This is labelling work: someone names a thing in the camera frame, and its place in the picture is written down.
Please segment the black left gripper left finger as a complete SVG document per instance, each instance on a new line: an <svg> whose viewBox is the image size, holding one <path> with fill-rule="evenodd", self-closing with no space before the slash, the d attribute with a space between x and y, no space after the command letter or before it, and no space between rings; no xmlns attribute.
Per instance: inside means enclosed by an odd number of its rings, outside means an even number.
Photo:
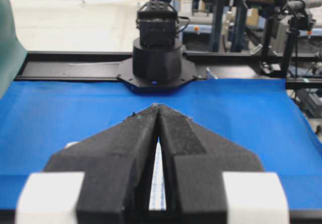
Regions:
<svg viewBox="0 0 322 224"><path fill-rule="evenodd" d="M16 223L123 223L155 136L156 104L54 153L20 194Z"/></svg>

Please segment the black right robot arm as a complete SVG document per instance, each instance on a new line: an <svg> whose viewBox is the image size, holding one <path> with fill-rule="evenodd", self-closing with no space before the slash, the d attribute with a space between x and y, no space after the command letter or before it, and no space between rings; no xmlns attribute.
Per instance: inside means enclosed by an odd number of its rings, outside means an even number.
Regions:
<svg viewBox="0 0 322 224"><path fill-rule="evenodd" d="M137 87L176 87L194 79L195 66L183 58L179 16L170 2L148 0L138 9L139 37L132 57L119 63L119 79Z"/></svg>

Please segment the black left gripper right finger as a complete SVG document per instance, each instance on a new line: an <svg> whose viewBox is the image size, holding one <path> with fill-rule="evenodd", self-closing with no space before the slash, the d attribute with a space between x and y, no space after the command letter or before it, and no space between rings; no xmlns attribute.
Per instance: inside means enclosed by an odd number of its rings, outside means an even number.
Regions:
<svg viewBox="0 0 322 224"><path fill-rule="evenodd" d="M167 192L184 223L289 223L279 177L252 151L166 106L158 108Z"/></svg>

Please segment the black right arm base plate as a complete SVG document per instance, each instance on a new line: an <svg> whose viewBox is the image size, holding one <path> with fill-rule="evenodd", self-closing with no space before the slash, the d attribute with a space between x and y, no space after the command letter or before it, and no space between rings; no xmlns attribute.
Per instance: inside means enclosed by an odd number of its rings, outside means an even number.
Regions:
<svg viewBox="0 0 322 224"><path fill-rule="evenodd" d="M169 93L196 80L197 72L193 62L182 59L182 71L174 80L146 80L133 73L132 58L129 58L119 62L117 79L138 94Z"/></svg>

